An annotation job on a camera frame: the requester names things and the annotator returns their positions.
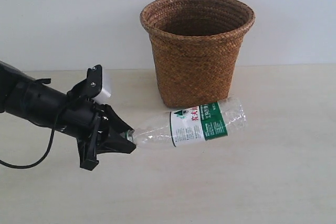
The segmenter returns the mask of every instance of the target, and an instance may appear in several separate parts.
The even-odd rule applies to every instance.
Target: table
[[[66,92],[85,71],[30,72]],[[167,112],[153,70],[110,71],[110,104],[136,127]],[[335,223],[336,65],[237,67],[231,94],[248,127],[235,135],[132,154],[80,169],[74,138],[56,133],[44,162],[0,167],[0,223]],[[0,115],[0,158],[39,159],[50,130]]]

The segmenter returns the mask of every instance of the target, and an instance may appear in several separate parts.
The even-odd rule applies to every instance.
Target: black robotic arm
[[[131,153],[136,146],[129,139],[133,128],[127,125],[106,104],[111,96],[109,79],[101,65],[89,68],[87,76],[66,94],[48,84],[51,79],[34,79],[0,61],[0,113],[7,112],[32,124],[51,129],[47,150],[31,165],[11,165],[28,169],[41,163],[48,155],[55,131],[77,139],[79,166],[93,170],[97,154]]]

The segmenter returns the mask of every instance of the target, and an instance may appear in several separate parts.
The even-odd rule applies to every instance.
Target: wicker basket
[[[156,0],[140,14],[149,33],[158,89],[168,107],[228,97],[253,10],[237,0]]]

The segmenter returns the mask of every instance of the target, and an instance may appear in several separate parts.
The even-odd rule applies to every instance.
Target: clear plastic bottle
[[[245,126],[240,101],[229,97],[149,118],[127,138],[137,147],[162,149],[228,136]]]

